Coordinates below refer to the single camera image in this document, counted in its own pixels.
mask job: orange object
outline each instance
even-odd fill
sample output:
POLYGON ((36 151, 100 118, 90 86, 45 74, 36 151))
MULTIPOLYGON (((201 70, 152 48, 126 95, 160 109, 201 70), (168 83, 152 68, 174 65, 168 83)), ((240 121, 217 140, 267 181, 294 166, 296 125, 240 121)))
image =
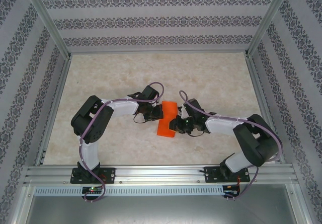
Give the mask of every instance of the orange object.
POLYGON ((175 119, 178 114, 178 105, 176 102, 162 101, 163 119, 159 120, 156 134, 163 137, 174 137, 175 131, 169 129, 170 121, 175 119))

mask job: patterned wallpaper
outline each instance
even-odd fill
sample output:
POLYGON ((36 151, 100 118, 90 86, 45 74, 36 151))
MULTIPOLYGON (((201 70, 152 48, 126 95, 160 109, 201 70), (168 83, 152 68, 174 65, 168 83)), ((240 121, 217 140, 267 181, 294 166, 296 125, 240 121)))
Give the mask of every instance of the patterned wallpaper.
POLYGON ((253 55, 313 223, 322 223, 321 35, 321 0, 284 0, 253 55))
POLYGON ((43 0, 71 52, 245 50, 272 0, 43 0))
POLYGON ((0 223, 34 165, 64 59, 29 0, 0 0, 0 223))

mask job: purple cable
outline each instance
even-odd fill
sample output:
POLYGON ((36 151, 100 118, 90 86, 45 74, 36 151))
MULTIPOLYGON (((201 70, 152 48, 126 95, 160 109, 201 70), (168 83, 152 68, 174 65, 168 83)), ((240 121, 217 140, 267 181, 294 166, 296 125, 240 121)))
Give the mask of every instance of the purple cable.
POLYGON ((259 168, 256 167, 256 172, 255 172, 254 177, 252 178, 252 180, 250 181, 250 183, 245 187, 245 189, 242 191, 241 194, 239 194, 238 196, 234 197, 232 195, 229 195, 229 194, 225 193, 225 195, 230 196, 229 200, 237 200, 238 198, 241 198, 246 193, 246 191, 248 191, 248 189, 253 184, 253 182, 255 181, 255 179, 256 179, 256 177, 258 175, 258 170, 259 170, 259 168))
MULTIPOLYGON (((209 114, 209 113, 206 113, 206 112, 204 112, 204 111, 202 111, 202 110, 200 110, 200 109, 198 109, 198 108, 196 108, 195 106, 193 106, 193 105, 191 105, 189 102, 188 102, 188 95, 187 95, 187 93, 185 93, 184 91, 182 91, 182 90, 180 90, 179 91, 179 95, 180 95, 180 97, 182 98, 182 100, 184 100, 184 102, 188 105, 188 106, 190 106, 191 108, 193 108, 193 109, 195 109, 196 111, 198 111, 198 112, 201 112, 202 114, 204 114, 204 115, 206 115, 206 116, 208 116, 208 117, 212 117, 212 118, 215 118, 215 119, 224 119, 224 120, 228 120, 228 121, 239 121, 239 122, 244 122, 244 123, 248 123, 248 124, 250 124, 250 125, 253 125, 253 126, 255 126, 255 127, 258 127, 258 128, 260 128, 261 130, 263 130, 263 131, 265 131, 266 133, 268 133, 274 140, 275 140, 275 142, 276 142, 276 144, 277 144, 277 146, 278 146, 278 153, 277 153, 277 155, 275 156, 275 157, 273 157, 273 158, 271 158, 271 159, 269 159, 269 160, 267 160, 267 162, 271 162, 271 161, 274 161, 274 160, 277 160, 279 157, 280 157, 280 155, 282 154, 282 145, 281 145, 281 143, 280 143, 280 141, 278 140, 278 138, 275 136, 275 134, 274 133, 272 133, 270 130, 268 130, 267 128, 265 128, 265 127, 263 127, 262 125, 259 125, 259 124, 257 124, 257 123, 254 123, 254 122, 250 122, 250 121, 248 121, 248 120, 244 120, 244 119, 240 119, 240 118, 234 118, 234 117, 224 117, 224 116, 214 116, 214 115, 211 115, 211 114, 209 114)), ((248 186, 243 190, 243 192, 238 196, 238 198, 240 197, 240 196, 242 196, 242 195, 244 195, 244 193, 250 188, 250 186, 252 185, 252 183, 255 181, 255 178, 257 177, 257 174, 258 174, 258 167, 256 167, 257 169, 256 169, 256 173, 255 173, 255 175, 254 175, 254 177, 253 177, 253 179, 251 180, 251 182, 248 184, 248 186)))
MULTIPOLYGON (((90 174, 93 175, 97 180, 99 180, 102 183, 102 187, 103 187, 103 194, 100 195, 99 197, 97 197, 95 200, 91 200, 90 202, 96 202, 96 201, 100 200, 101 198, 103 198, 103 196, 105 195, 105 192, 106 192, 106 187, 105 187, 104 181, 100 177, 98 177, 93 171, 90 170, 90 168, 87 166, 87 164, 85 163, 85 161, 83 159, 82 146, 83 146, 83 139, 84 139, 84 137, 86 136, 87 132, 89 131, 90 127, 92 126, 92 124, 94 123, 95 119, 97 118, 97 116, 99 115, 99 113, 102 111, 102 109, 106 105, 108 105, 108 104, 110 104, 112 102, 122 102, 122 101, 127 101, 127 102, 153 102, 153 101, 159 100, 162 97, 162 95, 164 94, 164 92, 165 92, 165 87, 160 82, 152 82, 151 84, 149 84, 149 86, 154 85, 154 84, 158 84, 158 85, 160 85, 162 87, 162 93, 160 94, 160 96, 158 96, 157 98, 154 98, 152 100, 138 100, 138 99, 121 98, 121 99, 115 99, 115 100, 112 100, 112 101, 108 101, 108 102, 104 103, 99 108, 99 110, 97 111, 97 113, 92 118, 92 120, 90 121, 89 125, 87 126, 87 128, 85 129, 85 131, 83 132, 83 134, 81 135, 81 137, 79 139, 79 149, 78 149, 79 156, 80 156, 80 160, 83 163, 85 169, 88 172, 90 172, 90 174)), ((86 196, 87 196, 87 193, 84 195, 84 199, 85 199, 85 202, 88 202, 89 200, 86 199, 86 196)))

